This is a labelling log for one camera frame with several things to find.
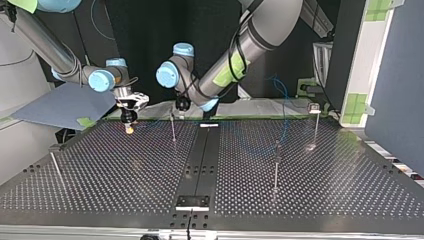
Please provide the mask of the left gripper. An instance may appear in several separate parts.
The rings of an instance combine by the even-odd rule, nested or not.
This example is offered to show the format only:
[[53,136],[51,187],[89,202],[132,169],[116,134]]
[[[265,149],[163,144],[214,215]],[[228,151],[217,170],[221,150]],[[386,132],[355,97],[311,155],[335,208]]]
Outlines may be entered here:
[[178,111],[186,112],[191,107],[191,100],[184,96],[179,96],[176,98],[175,107]]

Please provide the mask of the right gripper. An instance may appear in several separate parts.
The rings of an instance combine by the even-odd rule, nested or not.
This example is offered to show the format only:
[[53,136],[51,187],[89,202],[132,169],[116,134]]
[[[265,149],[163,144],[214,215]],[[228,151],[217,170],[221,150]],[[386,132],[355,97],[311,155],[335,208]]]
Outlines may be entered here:
[[134,128],[132,126],[132,123],[135,122],[137,118],[138,118],[138,115],[136,111],[127,110],[127,109],[121,110],[120,120],[122,123],[124,123],[125,132],[127,134],[134,133]]

